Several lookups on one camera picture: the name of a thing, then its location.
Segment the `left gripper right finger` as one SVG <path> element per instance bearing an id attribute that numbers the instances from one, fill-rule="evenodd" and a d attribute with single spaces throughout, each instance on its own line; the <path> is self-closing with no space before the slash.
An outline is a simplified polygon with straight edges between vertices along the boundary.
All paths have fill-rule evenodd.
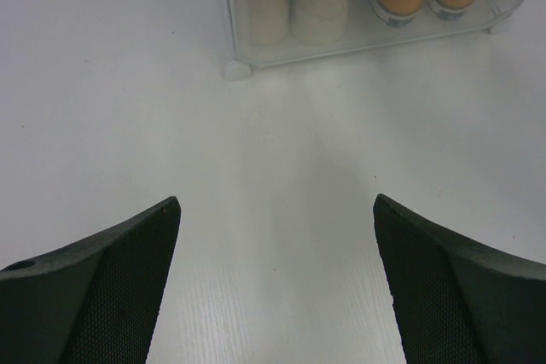
<path id="1" fill-rule="evenodd" d="M 545 266 L 378 194 L 375 238 L 408 363 L 543 363 Z"/>

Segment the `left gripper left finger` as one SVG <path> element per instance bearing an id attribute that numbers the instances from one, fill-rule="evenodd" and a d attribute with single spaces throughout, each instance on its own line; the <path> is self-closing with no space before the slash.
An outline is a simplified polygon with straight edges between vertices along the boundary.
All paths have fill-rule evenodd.
<path id="1" fill-rule="evenodd" d="M 3 363 L 144 363 L 181 207 L 136 216 L 1 271 Z"/>

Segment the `beige lace sneaker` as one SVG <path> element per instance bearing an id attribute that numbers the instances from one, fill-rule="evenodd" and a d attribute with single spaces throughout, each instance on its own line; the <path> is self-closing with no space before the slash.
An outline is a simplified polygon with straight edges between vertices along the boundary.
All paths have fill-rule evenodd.
<path id="1" fill-rule="evenodd" d="M 291 30 L 304 44 L 326 46 L 346 30 L 348 0 L 293 0 Z"/>
<path id="2" fill-rule="evenodd" d="M 247 0 L 250 38 L 253 44 L 281 41 L 289 28 L 288 0 Z"/>

